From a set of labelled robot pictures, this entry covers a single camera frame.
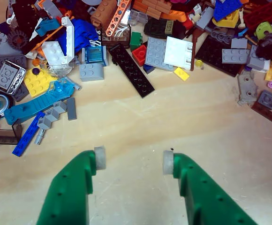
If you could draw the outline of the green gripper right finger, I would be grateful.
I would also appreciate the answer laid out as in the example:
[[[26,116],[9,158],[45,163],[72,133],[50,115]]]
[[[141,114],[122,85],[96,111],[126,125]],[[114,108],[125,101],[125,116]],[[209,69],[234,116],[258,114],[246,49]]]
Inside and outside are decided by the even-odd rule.
[[[255,225],[256,222],[192,158],[163,152],[163,174],[178,180],[189,225]]]

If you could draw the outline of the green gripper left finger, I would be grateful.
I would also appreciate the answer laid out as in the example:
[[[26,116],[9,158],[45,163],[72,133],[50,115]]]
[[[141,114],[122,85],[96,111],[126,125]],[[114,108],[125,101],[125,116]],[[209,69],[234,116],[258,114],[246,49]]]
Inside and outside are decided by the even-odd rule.
[[[52,180],[39,214],[38,225],[88,225],[88,195],[92,177],[106,169],[103,146],[74,157]]]

